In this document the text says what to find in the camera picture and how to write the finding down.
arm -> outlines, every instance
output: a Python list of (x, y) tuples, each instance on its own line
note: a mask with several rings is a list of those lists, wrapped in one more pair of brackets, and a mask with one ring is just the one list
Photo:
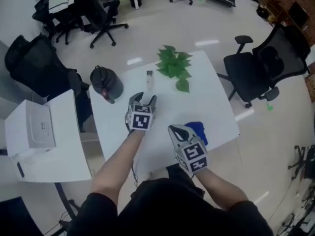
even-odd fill
[(144, 134), (144, 131), (135, 130), (127, 136), (118, 150), (97, 172), (91, 192), (105, 195), (117, 205), (120, 189), (128, 177)]
[(239, 187), (225, 181), (207, 168), (198, 171), (195, 175), (213, 201), (223, 210), (229, 210), (236, 203), (248, 200)]

wrist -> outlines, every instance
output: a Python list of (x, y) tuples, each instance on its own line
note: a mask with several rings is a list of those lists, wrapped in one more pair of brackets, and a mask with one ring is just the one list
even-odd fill
[(143, 138), (145, 136), (146, 132), (143, 130), (133, 130), (131, 135), (139, 137), (139, 138)]
[(212, 174), (213, 172), (211, 170), (209, 170), (208, 168), (203, 168), (200, 171), (197, 171), (195, 173), (196, 177), (203, 177), (204, 175), (208, 176), (209, 174)]

black shirt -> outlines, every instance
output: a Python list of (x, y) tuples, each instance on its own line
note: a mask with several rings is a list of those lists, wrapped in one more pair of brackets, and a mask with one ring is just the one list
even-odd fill
[(273, 235), (250, 201), (223, 211), (172, 179), (157, 179), (140, 187), (119, 215), (111, 199), (91, 193), (72, 222), (68, 235)]

green object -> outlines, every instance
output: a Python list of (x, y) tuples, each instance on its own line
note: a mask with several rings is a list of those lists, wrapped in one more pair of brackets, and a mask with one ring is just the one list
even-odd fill
[(159, 59), (161, 62), (157, 64), (157, 71), (169, 78), (176, 77), (179, 79), (176, 82), (176, 88), (182, 92), (189, 93), (188, 78), (191, 75), (187, 72), (186, 67), (191, 66), (188, 58), (192, 57), (188, 53), (176, 52), (174, 46), (164, 45), (165, 49), (159, 49)]
[(273, 110), (273, 106), (269, 106), (269, 104), (268, 103), (266, 103), (266, 105), (267, 105), (267, 109), (268, 109), (268, 111), (272, 111)]
[(178, 91), (189, 93), (189, 83), (186, 79), (180, 79), (176, 82), (176, 88)]

plant leaf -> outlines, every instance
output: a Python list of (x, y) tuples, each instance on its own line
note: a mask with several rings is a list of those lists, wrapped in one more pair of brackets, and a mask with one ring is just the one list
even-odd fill
[(165, 49), (171, 51), (171, 52), (174, 52), (176, 49), (174, 46), (171, 46), (171, 45), (163, 45), (165, 47)]
[(189, 82), (186, 79), (180, 79), (176, 82), (176, 88), (178, 91), (189, 93)]
[(168, 50), (160, 50), (160, 53), (157, 54), (160, 60), (164, 63), (169, 63), (170, 60), (176, 59), (175, 55)]
[(157, 69), (157, 71), (159, 71), (161, 74), (168, 76), (168, 71), (166, 69)]
[(160, 63), (157, 63), (156, 66), (160, 69), (164, 68), (164, 63), (161, 61)]
[(187, 78), (190, 78), (190, 77), (191, 77), (191, 75), (187, 72), (186, 69), (184, 69), (184, 70), (182, 71), (182, 73), (177, 76), (178, 79), (182, 79), (182, 80), (187, 79)]
[(184, 59), (184, 60), (181, 60), (181, 66), (185, 68), (185, 67), (191, 66), (191, 64), (189, 63), (189, 60)]
[(184, 53), (184, 52), (180, 52), (178, 54), (178, 58), (181, 60), (188, 59), (189, 57), (192, 57), (192, 55), (189, 55), (188, 53)]
[(172, 64), (169, 64), (168, 65), (168, 76), (170, 78), (173, 78), (173, 77), (177, 76), (177, 74), (179, 74), (178, 68)]

